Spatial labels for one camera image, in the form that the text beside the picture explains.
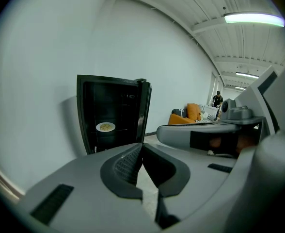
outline black cabinet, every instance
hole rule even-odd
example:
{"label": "black cabinet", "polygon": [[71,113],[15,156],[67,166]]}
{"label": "black cabinet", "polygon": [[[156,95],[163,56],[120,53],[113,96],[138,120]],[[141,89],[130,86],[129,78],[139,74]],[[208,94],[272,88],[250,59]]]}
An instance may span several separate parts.
{"label": "black cabinet", "polygon": [[[151,89],[144,79],[78,75],[78,116],[86,152],[143,142]],[[98,131],[96,126],[102,122],[113,123],[115,129]]]}

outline orange cushion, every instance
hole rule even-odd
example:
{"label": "orange cushion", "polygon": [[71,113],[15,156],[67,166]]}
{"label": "orange cushion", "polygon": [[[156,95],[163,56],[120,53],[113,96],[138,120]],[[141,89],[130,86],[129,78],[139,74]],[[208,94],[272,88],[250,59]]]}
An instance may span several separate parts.
{"label": "orange cushion", "polygon": [[197,108],[195,103],[188,103],[187,112],[188,112],[188,118],[190,120],[193,121],[197,120]]}
{"label": "orange cushion", "polygon": [[201,121],[201,110],[200,107],[196,103],[188,103],[187,106],[188,118],[191,120],[199,120]]}
{"label": "orange cushion", "polygon": [[197,109],[197,119],[201,121],[201,110],[198,104],[196,104],[196,109]]}
{"label": "orange cushion", "polygon": [[189,124],[189,123],[195,123],[195,122],[190,120],[187,117],[184,118],[184,117],[178,116],[176,114],[171,114],[170,120],[168,122],[168,125],[172,125],[172,124]]}

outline food on plate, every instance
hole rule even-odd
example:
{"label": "food on plate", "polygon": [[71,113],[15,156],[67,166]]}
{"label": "food on plate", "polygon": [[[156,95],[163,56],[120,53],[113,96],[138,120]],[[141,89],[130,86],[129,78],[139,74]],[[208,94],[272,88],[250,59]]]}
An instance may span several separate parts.
{"label": "food on plate", "polygon": [[111,129],[112,129],[112,126],[105,123],[105,124],[100,125],[99,128],[100,128],[100,130],[108,131],[108,130],[111,130]]}

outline ceiling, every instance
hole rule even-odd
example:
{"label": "ceiling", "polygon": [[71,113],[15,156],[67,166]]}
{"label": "ceiling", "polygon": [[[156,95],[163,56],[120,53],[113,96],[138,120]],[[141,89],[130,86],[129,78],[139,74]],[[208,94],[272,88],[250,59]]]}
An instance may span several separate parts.
{"label": "ceiling", "polygon": [[215,65],[225,87],[246,88],[269,66],[285,67],[285,27],[264,24],[226,24],[223,14],[263,12],[281,16],[270,0],[139,0],[177,22],[197,41]]}

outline plate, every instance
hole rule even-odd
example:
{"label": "plate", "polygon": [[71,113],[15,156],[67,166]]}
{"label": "plate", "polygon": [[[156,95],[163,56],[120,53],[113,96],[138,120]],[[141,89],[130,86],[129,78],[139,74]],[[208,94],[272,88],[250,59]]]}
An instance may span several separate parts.
{"label": "plate", "polygon": [[[107,131],[101,130],[100,126],[103,125],[103,124],[109,124],[110,126],[112,126],[112,128],[110,130],[107,130]],[[101,132],[110,132],[110,131],[113,131],[115,129],[115,125],[113,123],[111,123],[111,122],[101,122],[101,123],[96,125],[96,129],[98,131],[101,131]]]}

